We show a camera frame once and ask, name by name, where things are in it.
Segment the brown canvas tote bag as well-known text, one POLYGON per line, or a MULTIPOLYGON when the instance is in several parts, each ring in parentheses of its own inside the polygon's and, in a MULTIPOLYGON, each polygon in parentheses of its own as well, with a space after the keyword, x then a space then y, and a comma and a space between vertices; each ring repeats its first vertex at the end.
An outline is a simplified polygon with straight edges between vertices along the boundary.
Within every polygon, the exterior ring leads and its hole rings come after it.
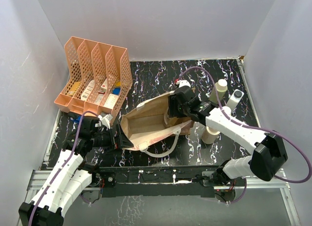
POLYGON ((154 158, 170 155, 180 135, 189 135, 194 122, 188 118, 169 118, 168 99, 173 91, 165 92, 157 97, 146 100, 135 109, 122 116, 120 125, 126 137, 133 144, 130 151, 140 151, 154 158), (151 153, 148 148, 170 136, 174 136, 171 148, 163 153, 151 153))

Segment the white bottle with black cap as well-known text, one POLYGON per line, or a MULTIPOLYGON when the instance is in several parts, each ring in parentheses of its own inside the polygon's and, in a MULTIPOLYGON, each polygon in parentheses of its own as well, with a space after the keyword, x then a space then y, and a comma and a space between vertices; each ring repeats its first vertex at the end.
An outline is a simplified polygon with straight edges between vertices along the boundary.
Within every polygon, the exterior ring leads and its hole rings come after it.
POLYGON ((243 96, 244 92, 239 89, 236 89, 233 92, 233 94, 229 97, 226 106, 229 107, 231 111, 234 111, 243 96))

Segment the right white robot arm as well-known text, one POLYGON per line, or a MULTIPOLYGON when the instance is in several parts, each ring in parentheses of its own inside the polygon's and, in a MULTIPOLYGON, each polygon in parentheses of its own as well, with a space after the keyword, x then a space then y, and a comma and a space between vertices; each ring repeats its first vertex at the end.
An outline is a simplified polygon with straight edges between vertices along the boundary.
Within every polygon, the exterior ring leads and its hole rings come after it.
POLYGON ((281 137, 256 127, 254 129, 211 101, 203 102, 188 86, 182 86, 170 93, 168 99, 169 117, 188 117, 194 122, 219 131, 241 145, 249 156, 226 160, 213 173, 211 179, 222 185, 229 185, 234 179, 255 175, 263 181, 270 181, 288 160, 281 137))

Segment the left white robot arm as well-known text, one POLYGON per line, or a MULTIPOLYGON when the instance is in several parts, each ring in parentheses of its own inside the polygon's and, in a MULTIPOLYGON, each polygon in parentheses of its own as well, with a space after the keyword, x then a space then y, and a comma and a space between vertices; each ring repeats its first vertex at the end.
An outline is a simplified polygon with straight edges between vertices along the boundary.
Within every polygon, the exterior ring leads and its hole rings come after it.
POLYGON ((97 165, 84 161, 94 147, 108 150, 132 148, 119 124, 103 128, 103 117, 83 114, 64 143, 57 163, 38 193, 19 207, 23 226, 61 226, 75 199, 87 186, 105 186, 97 165))

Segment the blue white small box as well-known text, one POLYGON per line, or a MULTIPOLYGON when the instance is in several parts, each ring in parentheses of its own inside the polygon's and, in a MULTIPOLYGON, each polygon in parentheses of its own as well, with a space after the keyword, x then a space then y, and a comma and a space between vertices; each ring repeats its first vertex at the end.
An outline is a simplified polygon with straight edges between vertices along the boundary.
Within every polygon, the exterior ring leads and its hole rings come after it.
POLYGON ((79 123, 80 118, 81 118, 81 115, 75 112, 69 112, 68 116, 74 123, 79 123))

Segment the blue yellow item in organizer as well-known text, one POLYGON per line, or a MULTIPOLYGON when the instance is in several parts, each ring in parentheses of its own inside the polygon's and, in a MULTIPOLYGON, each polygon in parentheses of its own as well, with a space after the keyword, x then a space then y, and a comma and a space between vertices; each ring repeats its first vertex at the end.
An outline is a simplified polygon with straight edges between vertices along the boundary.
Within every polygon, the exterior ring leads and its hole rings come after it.
POLYGON ((113 88, 112 94, 119 95, 121 91, 121 82, 117 82, 113 88))

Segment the white red box in organizer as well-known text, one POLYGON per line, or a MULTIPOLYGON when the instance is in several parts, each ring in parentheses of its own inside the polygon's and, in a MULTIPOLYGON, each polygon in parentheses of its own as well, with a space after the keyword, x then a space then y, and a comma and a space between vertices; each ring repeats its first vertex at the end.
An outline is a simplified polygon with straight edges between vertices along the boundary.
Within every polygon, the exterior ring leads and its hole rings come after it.
POLYGON ((107 79, 102 83, 102 85, 100 86, 99 90, 98 90, 98 93, 100 94, 105 94, 105 92, 107 91, 108 89, 108 81, 107 79))

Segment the yellow box in organizer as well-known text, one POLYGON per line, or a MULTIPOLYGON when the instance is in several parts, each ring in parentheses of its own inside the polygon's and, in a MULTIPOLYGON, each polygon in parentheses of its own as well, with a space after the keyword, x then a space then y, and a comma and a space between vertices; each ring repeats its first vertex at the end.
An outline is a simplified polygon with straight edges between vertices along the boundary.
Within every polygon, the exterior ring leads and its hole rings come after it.
POLYGON ((80 85, 81 85, 81 81, 75 82, 75 83, 72 85, 72 87, 69 89, 67 95, 68 95, 68 96, 71 96, 71 97, 74 96, 75 93, 77 92, 77 90, 79 89, 80 85))

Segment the pink plastic file organizer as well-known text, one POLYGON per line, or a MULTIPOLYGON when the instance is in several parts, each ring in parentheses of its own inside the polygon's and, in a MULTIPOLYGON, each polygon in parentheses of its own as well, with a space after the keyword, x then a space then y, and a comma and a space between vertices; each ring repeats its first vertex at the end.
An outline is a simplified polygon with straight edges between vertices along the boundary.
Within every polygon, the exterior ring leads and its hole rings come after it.
POLYGON ((72 36, 64 50, 69 81, 55 99, 60 111, 77 114, 104 112, 116 117, 133 82, 127 48, 72 36), (98 90, 106 79, 108 89, 105 94, 100 94, 98 90), (94 89, 83 101, 81 94, 91 80, 95 80, 94 89), (79 89, 74 96, 68 96, 69 89, 78 81, 81 81, 79 89), (117 82, 121 82, 121 91, 119 95, 113 95, 117 82))

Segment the black front rail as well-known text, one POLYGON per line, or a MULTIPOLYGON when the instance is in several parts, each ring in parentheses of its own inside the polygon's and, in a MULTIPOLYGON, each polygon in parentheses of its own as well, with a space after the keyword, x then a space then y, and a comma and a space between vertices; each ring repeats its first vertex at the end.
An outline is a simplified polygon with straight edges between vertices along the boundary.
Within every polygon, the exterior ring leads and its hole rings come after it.
POLYGON ((213 198, 206 177, 215 165, 100 167, 104 198, 122 196, 200 196, 213 198))

